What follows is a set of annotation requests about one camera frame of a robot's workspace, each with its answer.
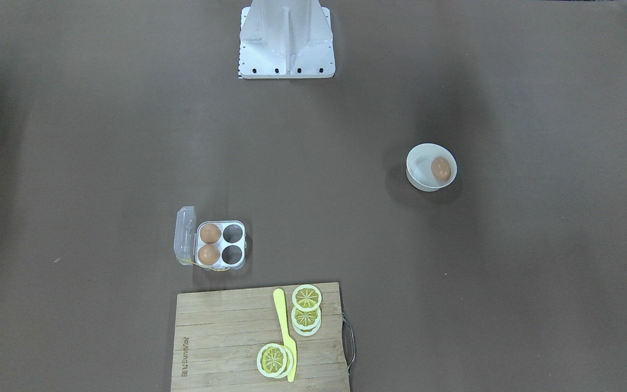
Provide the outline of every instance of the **citrus slice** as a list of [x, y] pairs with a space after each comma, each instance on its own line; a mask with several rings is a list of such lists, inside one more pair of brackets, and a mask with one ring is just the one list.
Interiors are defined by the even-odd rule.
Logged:
[[268, 343], [258, 352], [258, 372], [266, 377], [277, 377], [284, 372], [287, 365], [287, 354], [284, 347], [276, 343]]
[[301, 285], [294, 289], [292, 303], [303, 312], [314, 310], [321, 305], [321, 291], [313, 285]]
[[303, 312], [292, 307], [292, 326], [299, 330], [312, 330], [321, 323], [321, 308]]
[[284, 372], [282, 372], [281, 375], [279, 375], [279, 376], [277, 376], [275, 378], [287, 377], [289, 372], [292, 371], [292, 366], [294, 366], [294, 354], [292, 354], [292, 352], [287, 347], [282, 346], [282, 348], [284, 349], [284, 352], [287, 353], [287, 368], [284, 370]]
[[321, 327], [321, 323], [319, 322], [318, 325], [316, 325], [312, 330], [301, 330], [297, 327], [294, 327], [294, 332], [298, 333], [301, 336], [311, 336], [314, 333], [318, 332], [318, 329]]

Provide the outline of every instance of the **white metal mount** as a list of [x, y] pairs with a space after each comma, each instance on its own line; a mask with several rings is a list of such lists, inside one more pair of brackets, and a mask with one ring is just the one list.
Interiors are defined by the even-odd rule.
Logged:
[[241, 11], [239, 77], [333, 77], [330, 10], [318, 0], [253, 0]]

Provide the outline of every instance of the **egg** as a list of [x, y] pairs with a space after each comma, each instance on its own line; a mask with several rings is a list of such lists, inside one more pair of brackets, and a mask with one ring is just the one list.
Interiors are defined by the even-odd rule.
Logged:
[[214, 245], [205, 245], [197, 251], [197, 258], [206, 266], [213, 265], [219, 260], [219, 250]]
[[435, 158], [432, 161], [432, 175], [435, 176], [438, 181], [445, 182], [451, 176], [451, 166], [444, 158]]
[[221, 236], [222, 231], [214, 223], [207, 223], [200, 228], [200, 238], [204, 243], [216, 243]]

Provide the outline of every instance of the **yellow knife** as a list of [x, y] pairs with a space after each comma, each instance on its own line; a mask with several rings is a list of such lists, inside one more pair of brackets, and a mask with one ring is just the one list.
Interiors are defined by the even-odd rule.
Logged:
[[284, 291], [282, 289], [275, 289], [272, 292], [272, 299], [274, 300], [274, 308], [277, 310], [277, 318], [279, 318], [279, 328], [282, 330], [282, 342], [284, 347], [287, 347], [292, 352], [294, 357], [294, 365], [292, 370], [287, 375], [287, 381], [294, 381], [294, 373], [297, 371], [297, 343], [294, 342], [291, 336], [289, 336], [289, 328], [287, 327], [287, 303], [284, 299]]

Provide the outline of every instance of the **cutting board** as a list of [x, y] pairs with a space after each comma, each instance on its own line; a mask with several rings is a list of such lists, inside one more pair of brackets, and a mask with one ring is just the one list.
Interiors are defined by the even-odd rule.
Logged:
[[342, 307], [338, 283], [320, 283], [321, 327], [301, 336], [291, 325], [292, 292], [287, 299], [289, 335], [297, 342], [294, 382], [263, 377], [256, 367], [258, 351], [267, 343], [282, 344], [272, 292], [277, 287], [182, 293], [177, 296], [171, 391], [349, 392], [343, 352]]

